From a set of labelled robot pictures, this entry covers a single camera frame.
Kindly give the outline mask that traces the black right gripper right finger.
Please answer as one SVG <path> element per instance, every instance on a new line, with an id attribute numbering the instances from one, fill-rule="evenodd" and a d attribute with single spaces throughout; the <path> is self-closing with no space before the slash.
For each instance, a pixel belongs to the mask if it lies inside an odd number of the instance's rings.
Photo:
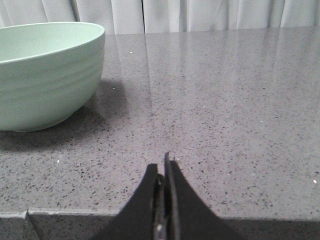
<path id="1" fill-rule="evenodd" d="M 164 155 L 165 179 L 174 240 L 244 240 L 201 200 L 183 175 L 178 163 Z"/>

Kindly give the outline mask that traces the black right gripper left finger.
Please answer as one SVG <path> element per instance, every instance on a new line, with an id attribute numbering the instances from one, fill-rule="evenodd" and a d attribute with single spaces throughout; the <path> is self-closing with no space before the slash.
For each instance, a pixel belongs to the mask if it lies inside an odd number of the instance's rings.
<path id="1" fill-rule="evenodd" d="M 149 164 L 138 188 L 107 226 L 93 240 L 151 240 L 153 207 L 158 167 Z"/>

